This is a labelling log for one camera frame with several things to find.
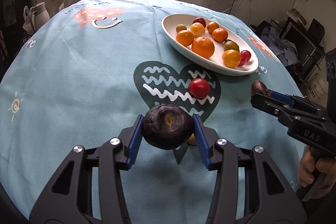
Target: light blue tablecloth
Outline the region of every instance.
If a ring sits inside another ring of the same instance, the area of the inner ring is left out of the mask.
[[[161,20],[173,13],[205,17],[236,32],[255,51],[259,70],[233,77],[193,64],[164,36]],[[103,26],[117,22],[113,17],[122,22],[108,29],[96,28],[91,21]],[[241,20],[175,0],[81,0],[34,34],[0,84],[2,185],[28,217],[72,147],[100,146],[131,126],[138,114],[169,102],[145,86],[184,94],[188,80],[200,75],[212,83],[212,103],[191,104],[179,97],[171,103],[201,114],[206,126],[236,146],[263,145],[294,185],[303,145],[288,137],[275,117],[250,104],[254,80],[300,95],[294,81]],[[143,140],[136,164],[121,176],[132,223],[205,223],[216,172],[206,170],[196,147],[190,146],[177,165],[172,151]],[[96,172],[93,190],[99,216]]]

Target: white oval plate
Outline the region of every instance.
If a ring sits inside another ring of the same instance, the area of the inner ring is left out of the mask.
[[[186,25],[187,29],[190,30],[190,25],[193,23],[194,19],[197,17],[198,16],[186,15],[186,14],[173,14],[173,15],[166,16],[162,20],[161,25],[162,25],[162,28],[170,44],[179,53],[181,53],[186,58],[190,59],[196,64],[199,64],[200,66],[204,68],[207,68],[209,70],[212,70],[217,73],[224,74],[224,75],[232,75],[232,76],[249,75],[251,73],[254,73],[258,69],[258,58],[255,55],[254,51],[251,49],[251,47],[244,40],[242,40],[238,35],[236,35],[234,32],[232,32],[230,29],[228,29],[225,26],[219,25],[220,28],[227,30],[229,34],[228,39],[235,41],[239,45],[240,51],[248,50],[251,53],[251,59],[242,67],[231,69],[224,65],[223,60],[222,60],[222,54],[224,52],[223,46],[221,43],[214,41],[214,39],[212,38],[212,35],[208,33],[207,29],[205,29],[205,34],[203,36],[211,39],[215,45],[215,52],[213,56],[211,56],[209,59],[206,59],[194,53],[191,50],[191,45],[188,47],[185,47],[181,45],[179,42],[177,42],[175,40],[176,26],[178,24],[184,24]],[[206,18],[205,18],[205,21],[207,25],[211,22],[211,20],[208,20]]]

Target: red cherry tomato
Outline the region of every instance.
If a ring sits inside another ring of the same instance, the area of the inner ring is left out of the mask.
[[[241,54],[246,56],[246,62],[251,59],[251,53],[249,51],[242,51]]]
[[[189,84],[190,93],[196,98],[205,98],[210,93],[210,85],[202,78],[195,78]]]
[[[204,18],[201,18],[201,17],[196,18],[196,19],[193,21],[193,24],[196,23],[196,22],[201,23],[204,27],[207,26],[207,23],[205,22]]]
[[[246,63],[246,55],[243,53],[240,53],[240,63],[238,65],[238,67],[244,66]]]

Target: speaker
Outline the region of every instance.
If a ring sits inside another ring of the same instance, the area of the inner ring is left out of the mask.
[[[331,120],[336,123],[336,48],[325,54],[325,62],[329,83],[327,110]]]
[[[320,43],[326,32],[322,24],[313,18],[313,21],[309,26],[308,33],[310,33],[312,37],[315,38],[318,43]]]

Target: red heart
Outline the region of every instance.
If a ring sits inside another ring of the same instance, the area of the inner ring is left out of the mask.
[[[107,8],[105,10],[85,7],[75,15],[75,19],[79,22],[80,27],[83,27],[92,20],[102,20],[103,18],[115,17],[123,12],[124,9],[119,7]]]

